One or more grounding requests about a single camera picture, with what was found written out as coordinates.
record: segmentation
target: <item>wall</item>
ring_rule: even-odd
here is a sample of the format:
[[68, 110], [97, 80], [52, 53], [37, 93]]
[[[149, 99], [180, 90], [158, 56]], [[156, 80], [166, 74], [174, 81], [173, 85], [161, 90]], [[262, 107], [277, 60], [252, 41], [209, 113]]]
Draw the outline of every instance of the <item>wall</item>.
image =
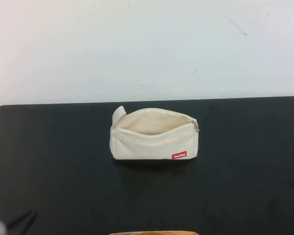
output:
[[294, 0], [0, 0], [0, 105], [294, 95]]

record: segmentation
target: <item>table surface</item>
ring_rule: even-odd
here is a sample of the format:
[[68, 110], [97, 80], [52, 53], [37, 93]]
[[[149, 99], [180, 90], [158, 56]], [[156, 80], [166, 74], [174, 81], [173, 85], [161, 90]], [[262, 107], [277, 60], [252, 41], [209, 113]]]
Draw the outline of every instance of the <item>table surface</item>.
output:
[[[198, 157], [114, 161], [119, 105], [196, 118]], [[294, 97], [1, 106], [0, 219], [28, 209], [29, 235], [294, 235]]]

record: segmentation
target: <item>brand label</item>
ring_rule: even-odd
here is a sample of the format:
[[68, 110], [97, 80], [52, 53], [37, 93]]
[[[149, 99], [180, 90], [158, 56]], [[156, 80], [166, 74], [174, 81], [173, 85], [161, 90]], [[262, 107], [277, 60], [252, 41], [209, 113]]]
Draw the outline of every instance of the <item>brand label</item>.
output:
[[187, 151], [172, 154], [172, 159], [187, 157]]

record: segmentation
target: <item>zipper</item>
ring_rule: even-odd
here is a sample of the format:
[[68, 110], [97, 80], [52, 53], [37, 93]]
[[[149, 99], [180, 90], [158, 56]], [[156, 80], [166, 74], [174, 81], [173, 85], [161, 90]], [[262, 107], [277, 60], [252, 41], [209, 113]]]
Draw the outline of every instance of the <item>zipper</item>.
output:
[[192, 124], [194, 124], [196, 132], [199, 132], [199, 127], [195, 121], [191, 121]]

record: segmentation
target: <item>white canvas pouch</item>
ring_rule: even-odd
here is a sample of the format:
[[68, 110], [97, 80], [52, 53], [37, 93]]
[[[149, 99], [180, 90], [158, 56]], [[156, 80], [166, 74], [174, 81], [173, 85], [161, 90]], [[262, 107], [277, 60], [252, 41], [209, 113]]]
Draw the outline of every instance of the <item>white canvas pouch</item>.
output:
[[194, 232], [186, 231], [154, 231], [154, 232], [131, 232], [131, 233], [119, 233], [110, 235], [198, 235]]
[[110, 149], [118, 160], [191, 159], [198, 152], [196, 119], [164, 109], [140, 109], [126, 114], [120, 106], [112, 115]]

